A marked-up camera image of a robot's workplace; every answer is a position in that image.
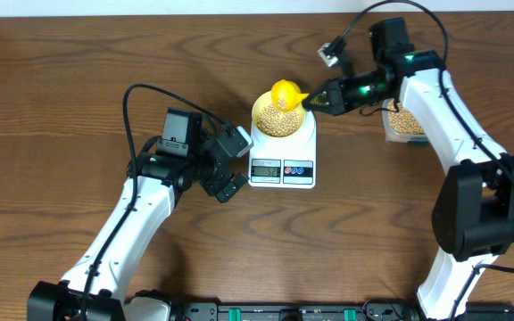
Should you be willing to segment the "yellow measuring scoop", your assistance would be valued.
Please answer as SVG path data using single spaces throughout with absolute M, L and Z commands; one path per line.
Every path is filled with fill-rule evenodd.
M 273 105 L 282 112 L 294 110 L 309 95 L 301 91 L 301 88 L 293 81 L 281 79 L 276 82 L 271 90 Z

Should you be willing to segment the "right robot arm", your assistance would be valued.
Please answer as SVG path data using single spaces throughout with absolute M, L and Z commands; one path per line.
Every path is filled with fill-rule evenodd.
M 319 49 L 342 74 L 303 102 L 309 111 L 342 115 L 391 99 L 422 127 L 445 179 L 432 210 L 438 252 L 408 320 L 457 320 L 479 277 L 497 268 L 514 243 L 514 156 L 476 121 L 455 89 L 446 53 L 419 50 L 401 18 L 369 29 L 376 68 L 358 74 L 336 37 Z

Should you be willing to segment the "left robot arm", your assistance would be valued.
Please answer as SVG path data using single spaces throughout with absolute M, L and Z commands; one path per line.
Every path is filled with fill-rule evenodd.
M 128 165 L 128 178 L 112 214 L 79 261 L 57 284 L 39 282 L 29 295 L 29 320 L 172 320 L 181 315 L 153 295 L 126 298 L 149 243 L 198 183 L 219 202 L 246 183 L 228 164 L 244 156 L 253 140 L 228 122 L 218 134 L 200 124 L 165 125 Z

